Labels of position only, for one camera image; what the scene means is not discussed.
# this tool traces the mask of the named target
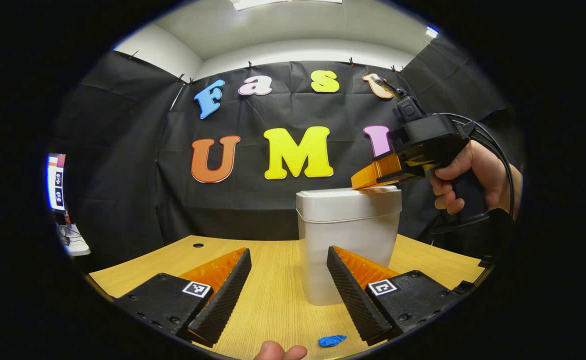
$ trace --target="finger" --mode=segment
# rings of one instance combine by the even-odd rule
[[[430,184],[433,186],[433,194],[437,196],[444,195],[453,190],[453,184],[435,176],[434,172],[430,173]]]
[[[471,169],[471,165],[473,164],[473,146],[471,142],[466,144],[462,151],[458,153],[458,155],[451,161],[447,167],[439,168],[435,170],[435,176],[442,180],[453,180],[458,176],[466,173]]]
[[[307,348],[304,346],[296,345],[288,349],[284,354],[284,360],[300,360],[307,355]]]
[[[283,360],[284,349],[275,341],[264,341],[253,360]]]
[[[449,205],[446,207],[446,212],[449,215],[455,215],[462,211],[464,208],[464,199],[463,198],[456,198],[453,200]]]
[[[444,210],[455,201],[455,191],[449,191],[435,199],[435,209]]]

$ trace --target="white lid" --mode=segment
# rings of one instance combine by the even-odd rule
[[[402,190],[394,185],[354,190],[324,189],[295,194],[295,207],[305,221],[345,221],[402,211]]]

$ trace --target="ceiling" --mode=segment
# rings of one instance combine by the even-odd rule
[[[427,23],[383,0],[280,2],[238,11],[229,0],[197,0],[158,19],[202,60],[295,39],[362,41],[417,54]]]

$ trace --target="ceiling light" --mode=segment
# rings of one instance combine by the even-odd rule
[[[432,27],[430,27],[430,26],[426,27],[426,35],[428,35],[432,38],[435,38],[438,36],[438,34],[439,34],[439,32],[437,32],[437,30],[433,29]]]
[[[233,6],[237,11],[245,10],[249,8],[259,7],[260,5],[267,5],[273,3],[290,3],[293,2],[322,2],[322,3],[335,3],[342,4],[342,0],[231,0]]]

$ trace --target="computer screen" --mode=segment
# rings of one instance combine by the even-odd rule
[[[49,153],[46,159],[46,191],[48,205],[54,212],[64,213],[64,153]]]

